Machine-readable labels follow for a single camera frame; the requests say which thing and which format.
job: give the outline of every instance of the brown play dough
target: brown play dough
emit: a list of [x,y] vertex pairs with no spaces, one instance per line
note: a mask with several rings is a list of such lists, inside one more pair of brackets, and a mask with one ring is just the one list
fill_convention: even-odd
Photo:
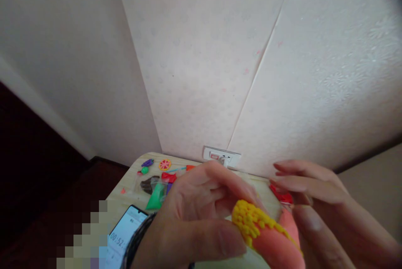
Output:
[[149,178],[149,179],[147,179],[145,181],[142,181],[140,183],[140,186],[141,186],[142,190],[144,192],[146,192],[147,194],[152,194],[152,186],[151,186],[151,179],[152,178],[159,179],[159,176],[152,176],[151,178]]

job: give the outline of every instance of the white wall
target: white wall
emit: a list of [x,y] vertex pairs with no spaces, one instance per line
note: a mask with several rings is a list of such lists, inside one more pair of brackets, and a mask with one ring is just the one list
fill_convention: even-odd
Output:
[[339,174],[352,197],[402,243],[402,145]]
[[163,152],[257,175],[402,131],[401,0],[123,0]]
[[0,4],[0,80],[87,158],[160,151],[121,0]]

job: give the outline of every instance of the smartphone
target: smartphone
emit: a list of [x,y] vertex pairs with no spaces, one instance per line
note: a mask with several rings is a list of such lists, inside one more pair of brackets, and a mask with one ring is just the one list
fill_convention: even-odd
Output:
[[106,253],[106,268],[120,269],[126,247],[141,223],[148,214],[131,205],[121,217],[108,238],[108,250]]

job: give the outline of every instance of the electrical outlet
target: electrical outlet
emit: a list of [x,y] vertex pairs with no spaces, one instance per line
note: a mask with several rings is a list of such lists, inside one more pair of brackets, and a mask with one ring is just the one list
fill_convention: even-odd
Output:
[[215,147],[204,146],[203,158],[205,160],[217,160],[224,166],[236,168],[242,154],[221,150]]

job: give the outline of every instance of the green play dough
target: green play dough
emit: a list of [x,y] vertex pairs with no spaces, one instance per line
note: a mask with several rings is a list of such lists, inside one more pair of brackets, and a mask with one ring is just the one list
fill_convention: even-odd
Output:
[[165,186],[162,183],[157,183],[151,197],[149,198],[146,210],[148,209],[160,209],[162,207],[161,199],[163,197],[163,191]]
[[143,168],[142,168],[142,170],[141,170],[141,173],[143,174],[143,175],[145,175],[146,173],[148,173],[149,172],[149,168],[147,167],[147,166],[144,166]]

